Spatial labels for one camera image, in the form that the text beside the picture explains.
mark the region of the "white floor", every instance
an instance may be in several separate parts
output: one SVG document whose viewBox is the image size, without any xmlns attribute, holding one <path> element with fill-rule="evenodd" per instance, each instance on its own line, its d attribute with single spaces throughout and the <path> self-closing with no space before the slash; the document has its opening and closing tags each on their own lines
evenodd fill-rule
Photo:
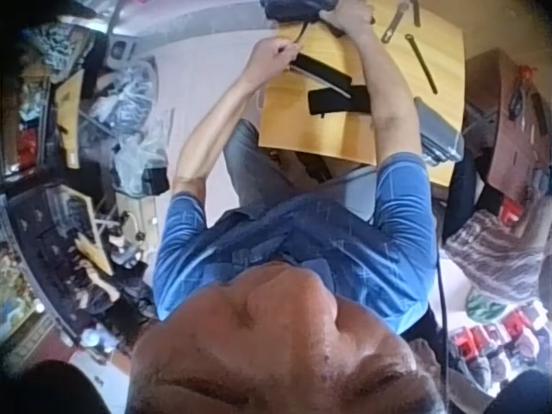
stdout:
<svg viewBox="0 0 552 414">
<path fill-rule="evenodd" d="M 265 30 L 213 34 L 176 42 L 155 51 L 160 84 L 159 101 L 152 119 L 155 118 L 155 114 L 175 110 L 167 150 L 170 180 L 173 178 L 180 149 L 188 134 L 239 75 L 255 42 L 270 35 L 273 35 L 273 32 Z M 165 225 L 170 197 L 170 193 L 166 193 L 156 201 L 160 230 Z M 221 157 L 207 183 L 208 224 L 212 225 L 224 211 L 237 205 L 237 196 Z M 442 275 L 447 297 L 449 329 L 473 325 L 463 311 L 470 289 L 468 280 L 450 260 L 442 261 Z M 431 294 L 430 303 L 440 320 L 441 306 L 437 284 Z"/>
</svg>

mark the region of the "blue shirt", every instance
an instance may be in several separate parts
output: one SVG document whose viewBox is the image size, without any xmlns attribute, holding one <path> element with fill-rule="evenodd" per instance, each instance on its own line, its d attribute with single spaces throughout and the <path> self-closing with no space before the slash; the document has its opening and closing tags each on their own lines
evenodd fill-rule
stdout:
<svg viewBox="0 0 552 414">
<path fill-rule="evenodd" d="M 314 270 L 335 295 L 404 332 L 427 311 L 435 281 L 436 232 L 421 158 L 403 153 L 388 159 L 379 168 L 375 197 L 373 224 L 336 201 L 305 194 L 270 210 L 232 210 L 207 229 L 204 207 L 190 194 L 175 195 L 154 272 L 161 320 L 197 289 L 284 258 Z"/>
</svg>

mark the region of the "gray pants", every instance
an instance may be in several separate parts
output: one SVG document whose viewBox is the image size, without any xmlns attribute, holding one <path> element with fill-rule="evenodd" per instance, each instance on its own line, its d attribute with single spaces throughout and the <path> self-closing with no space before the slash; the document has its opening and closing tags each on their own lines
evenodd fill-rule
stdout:
<svg viewBox="0 0 552 414">
<path fill-rule="evenodd" d="M 259 149 L 259 132 L 249 121 L 238 122 L 224 149 L 224 159 L 240 206 L 261 203 L 269 208 L 299 194 L 278 166 Z M 376 168 L 363 166 L 321 184 L 313 192 L 335 200 L 368 220 L 375 206 L 376 183 Z"/>
</svg>

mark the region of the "cable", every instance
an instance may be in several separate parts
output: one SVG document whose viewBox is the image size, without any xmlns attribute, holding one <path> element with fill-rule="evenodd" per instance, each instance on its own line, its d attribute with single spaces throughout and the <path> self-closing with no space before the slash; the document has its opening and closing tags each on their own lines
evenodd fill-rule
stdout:
<svg viewBox="0 0 552 414">
<path fill-rule="evenodd" d="M 447 321 L 447 301 L 445 300 L 445 290 L 442 284 L 439 243 L 437 243 L 437 283 L 439 285 L 439 299 L 441 302 L 442 351 L 444 355 L 444 362 L 441 364 L 441 385 L 443 403 L 445 404 L 445 409 L 449 412 L 449 324 Z"/>
</svg>

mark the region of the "wooden table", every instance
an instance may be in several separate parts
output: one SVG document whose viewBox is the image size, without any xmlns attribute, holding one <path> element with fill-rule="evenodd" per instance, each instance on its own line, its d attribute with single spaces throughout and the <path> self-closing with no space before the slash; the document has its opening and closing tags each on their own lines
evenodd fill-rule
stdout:
<svg viewBox="0 0 552 414">
<path fill-rule="evenodd" d="M 467 107 L 487 116 L 488 121 L 466 134 L 467 144 L 475 150 L 494 148 L 486 182 L 523 207 L 534 171 L 550 163 L 550 133 L 541 135 L 531 101 L 535 86 L 530 85 L 524 114 L 512 122 L 509 106 L 518 65 L 506 53 L 494 49 L 470 59 L 466 73 Z"/>
<path fill-rule="evenodd" d="M 373 0 L 376 24 L 381 37 L 396 11 L 396 3 Z M 422 27 L 413 23 L 412 10 L 403 18 L 386 49 L 402 69 L 414 96 L 437 111 L 454 128 L 461 130 L 464 109 L 464 42 L 462 32 L 432 13 L 421 10 Z M 279 35 L 295 39 L 300 25 L 283 27 Z M 431 91 L 422 67 L 417 61 L 406 34 L 413 34 L 439 90 Z M 354 44 L 343 37 L 335 38 L 324 25 L 310 25 L 301 40 L 302 52 L 348 73 L 354 84 L 364 84 L 361 60 Z M 358 114 L 328 114 L 324 119 L 311 116 L 308 91 L 322 89 L 304 76 L 287 72 L 271 82 L 265 92 L 260 125 L 260 145 L 320 154 L 375 165 L 375 141 L 371 117 Z M 448 162 L 430 168 L 433 182 L 449 186 L 454 164 Z"/>
</svg>

